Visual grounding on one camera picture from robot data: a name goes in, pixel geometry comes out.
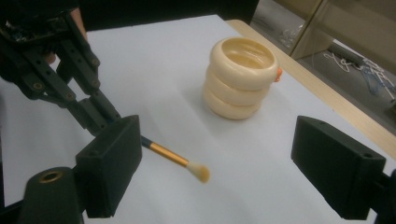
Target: paintbrush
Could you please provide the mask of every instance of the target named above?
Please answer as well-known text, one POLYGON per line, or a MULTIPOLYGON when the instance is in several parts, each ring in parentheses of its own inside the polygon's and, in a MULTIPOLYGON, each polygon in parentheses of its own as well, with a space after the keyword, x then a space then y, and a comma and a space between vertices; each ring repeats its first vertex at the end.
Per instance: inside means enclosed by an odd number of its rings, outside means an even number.
POLYGON ((183 157, 177 155, 176 153, 172 152, 171 150, 163 147, 151 140, 147 139, 145 136, 141 136, 142 139, 142 146, 146 147, 155 153, 160 154, 161 156, 165 157, 166 159, 177 163, 187 170, 190 171, 195 177, 197 177, 201 182, 206 183, 209 180, 210 173, 209 170, 202 164, 195 163, 184 159, 183 157))

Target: brush handle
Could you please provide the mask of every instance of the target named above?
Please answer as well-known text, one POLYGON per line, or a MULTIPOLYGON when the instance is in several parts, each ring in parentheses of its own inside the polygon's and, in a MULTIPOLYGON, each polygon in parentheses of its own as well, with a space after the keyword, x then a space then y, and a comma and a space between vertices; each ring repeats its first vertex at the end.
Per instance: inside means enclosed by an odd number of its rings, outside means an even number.
POLYGON ((165 157, 166 159, 173 161, 183 167, 186 167, 187 164, 189 164, 188 160, 182 158, 181 156, 177 155, 175 152, 172 152, 171 150, 167 149, 166 147, 163 147, 155 142, 152 142, 151 140, 147 139, 143 135, 141 136, 141 142, 142 142, 143 147, 151 149, 152 151, 160 154, 161 156, 165 157))

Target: brush bristles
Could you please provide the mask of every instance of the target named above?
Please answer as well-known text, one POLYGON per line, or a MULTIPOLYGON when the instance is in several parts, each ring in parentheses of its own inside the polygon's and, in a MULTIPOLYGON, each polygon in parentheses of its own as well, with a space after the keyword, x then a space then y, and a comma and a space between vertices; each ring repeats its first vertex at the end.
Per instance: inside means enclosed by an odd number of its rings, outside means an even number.
POLYGON ((189 161, 186 168, 203 183, 206 183, 210 178, 209 169, 204 165, 189 161))

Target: gray floor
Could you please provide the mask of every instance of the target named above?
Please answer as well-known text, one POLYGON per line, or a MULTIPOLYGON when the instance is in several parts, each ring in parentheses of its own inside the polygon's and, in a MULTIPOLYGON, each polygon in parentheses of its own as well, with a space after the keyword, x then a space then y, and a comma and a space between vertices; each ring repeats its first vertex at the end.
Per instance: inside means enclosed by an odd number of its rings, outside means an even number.
MULTIPOLYGON (((299 26, 303 24, 302 19, 274 1, 261 0, 250 26, 280 49, 288 52, 289 49, 282 43, 282 38, 285 34, 298 32, 299 26)), ((345 72, 334 59, 326 58, 324 56, 326 53, 331 54, 326 50, 297 60, 297 62, 396 135, 396 113, 391 109, 395 103, 391 101, 385 88, 376 80, 367 79, 353 66, 349 66, 349 72, 345 72)), ((387 71, 384 74, 396 85, 395 75, 387 71)), ((396 97, 396 90, 391 90, 391 94, 396 97)))

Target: white tabletop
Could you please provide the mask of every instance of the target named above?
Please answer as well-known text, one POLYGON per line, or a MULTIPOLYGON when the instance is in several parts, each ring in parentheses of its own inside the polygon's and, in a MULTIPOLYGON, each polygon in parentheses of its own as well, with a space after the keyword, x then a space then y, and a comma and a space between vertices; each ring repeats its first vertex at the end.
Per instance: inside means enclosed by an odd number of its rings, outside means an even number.
MULTIPOLYGON (((316 96, 285 73, 251 118, 229 120, 202 100, 209 51, 238 33, 217 16, 88 33, 101 61, 101 90, 122 116, 140 116, 141 133, 211 171, 205 185, 143 149, 116 215, 86 223, 373 223, 341 219, 290 159, 298 115, 322 119, 387 158, 316 96)), ((0 81, 6 204, 26 181, 74 157, 91 140, 66 110, 29 101, 0 81)))

